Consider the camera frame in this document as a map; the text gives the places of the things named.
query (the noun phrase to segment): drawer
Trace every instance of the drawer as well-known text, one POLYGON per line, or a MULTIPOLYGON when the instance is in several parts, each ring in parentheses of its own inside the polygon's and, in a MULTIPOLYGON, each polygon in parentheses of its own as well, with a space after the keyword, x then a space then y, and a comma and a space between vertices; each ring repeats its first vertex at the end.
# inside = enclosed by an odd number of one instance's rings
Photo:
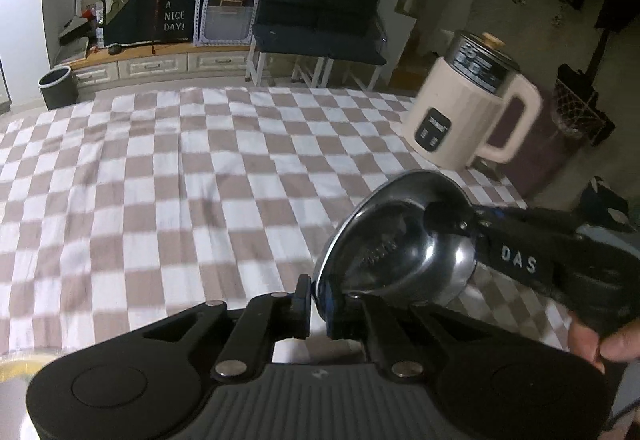
POLYGON ((80 68, 74 71, 74 77, 76 78, 78 88, 117 81, 118 64, 106 63, 88 68, 80 68))
POLYGON ((190 72, 246 70, 246 52, 199 52, 189 54, 190 72))
POLYGON ((180 74, 187 71, 187 54, 162 55, 119 61, 121 79, 153 77, 165 74, 180 74))

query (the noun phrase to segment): gray trash bin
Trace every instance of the gray trash bin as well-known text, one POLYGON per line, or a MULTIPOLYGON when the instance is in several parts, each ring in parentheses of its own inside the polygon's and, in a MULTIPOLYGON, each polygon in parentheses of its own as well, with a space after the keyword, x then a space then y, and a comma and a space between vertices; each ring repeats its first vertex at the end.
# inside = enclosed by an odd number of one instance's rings
POLYGON ((78 100, 78 88, 68 66, 54 68, 40 79, 38 86, 48 110, 69 106, 78 100))

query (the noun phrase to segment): metal rivet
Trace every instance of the metal rivet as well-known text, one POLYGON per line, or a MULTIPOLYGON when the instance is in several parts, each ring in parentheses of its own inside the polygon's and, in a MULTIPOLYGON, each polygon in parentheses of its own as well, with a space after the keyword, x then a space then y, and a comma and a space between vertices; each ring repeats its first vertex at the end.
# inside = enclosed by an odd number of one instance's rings
POLYGON ((223 360, 216 364, 216 373, 221 376, 238 376, 246 371, 246 364, 242 360, 223 360))
POLYGON ((405 378, 408 376, 420 375, 424 369, 419 362, 414 362, 413 360, 402 360, 401 362, 396 362, 391 367, 391 371, 394 375, 405 378))

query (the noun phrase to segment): beige kettle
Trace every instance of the beige kettle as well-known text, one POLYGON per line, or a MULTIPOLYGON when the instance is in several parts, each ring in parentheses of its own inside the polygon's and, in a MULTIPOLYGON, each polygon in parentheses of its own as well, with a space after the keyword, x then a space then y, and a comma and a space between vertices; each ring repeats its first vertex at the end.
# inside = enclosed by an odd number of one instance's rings
POLYGON ((402 136, 438 167, 459 170, 476 156, 507 163, 536 121, 540 93, 498 50, 503 45, 487 33, 481 38, 457 32, 424 81, 402 136), (486 141, 513 97, 522 100, 524 111, 504 147, 490 146, 486 141))

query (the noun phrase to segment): wooden knob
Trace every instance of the wooden knob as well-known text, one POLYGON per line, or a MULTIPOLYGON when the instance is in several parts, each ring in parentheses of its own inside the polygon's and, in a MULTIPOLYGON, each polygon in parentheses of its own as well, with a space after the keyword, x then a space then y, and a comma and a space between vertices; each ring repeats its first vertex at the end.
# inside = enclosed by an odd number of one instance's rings
POLYGON ((489 34, 488 32, 484 32, 482 34, 482 41, 485 45, 494 50, 504 46, 504 41, 501 41, 495 35, 489 34))

